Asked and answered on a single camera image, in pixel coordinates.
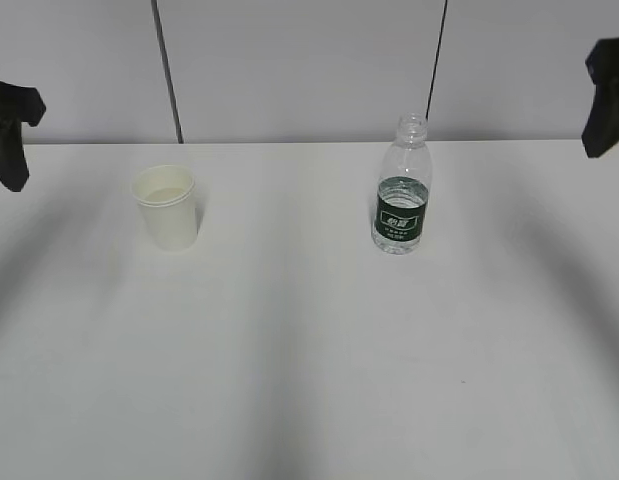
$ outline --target wall seam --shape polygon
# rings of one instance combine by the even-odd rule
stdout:
[[[165,36],[162,30],[162,20],[160,18],[160,10],[158,9],[158,0],[151,0],[151,10],[153,12],[153,21],[156,27],[158,47],[160,48],[162,68],[165,72],[165,81],[167,83],[167,92],[169,94],[169,104],[171,105],[173,123],[176,129],[176,138],[178,139],[178,143],[184,143],[184,140],[182,138],[182,126],[180,125],[180,114],[178,113],[178,103],[176,102],[176,93],[173,88],[171,68],[169,67],[169,56],[167,55],[167,46],[165,44]]]

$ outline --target bottle neck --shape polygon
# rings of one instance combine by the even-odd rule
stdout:
[[[402,148],[420,148],[427,139],[427,121],[416,114],[404,115],[396,131],[394,145]]]

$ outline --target white paper cup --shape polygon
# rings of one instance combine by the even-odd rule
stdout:
[[[184,250],[198,236],[195,181],[184,167],[162,165],[142,172],[132,185],[149,234],[164,250]]]

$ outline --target water bottle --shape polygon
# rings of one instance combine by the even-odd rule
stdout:
[[[433,173],[426,138],[424,118],[403,116],[382,162],[372,235],[387,253],[409,253],[420,243]]]

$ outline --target white table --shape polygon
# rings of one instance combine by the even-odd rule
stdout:
[[[395,257],[385,144],[28,147],[0,186],[0,480],[619,479],[619,147],[430,148]],[[129,194],[160,163],[200,185],[183,254]]]

